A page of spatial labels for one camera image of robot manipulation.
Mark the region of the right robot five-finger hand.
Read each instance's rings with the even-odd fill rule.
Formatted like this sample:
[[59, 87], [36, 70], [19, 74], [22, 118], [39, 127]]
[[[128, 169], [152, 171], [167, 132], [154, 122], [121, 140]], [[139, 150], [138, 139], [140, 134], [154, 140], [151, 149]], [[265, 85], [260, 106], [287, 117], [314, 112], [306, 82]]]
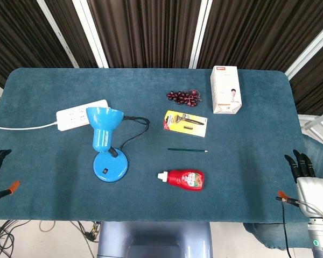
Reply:
[[302, 214], [313, 220], [323, 219], [323, 178], [316, 177], [310, 158], [293, 150], [295, 158], [284, 155], [296, 184], [297, 198], [278, 191], [276, 200], [298, 207]]

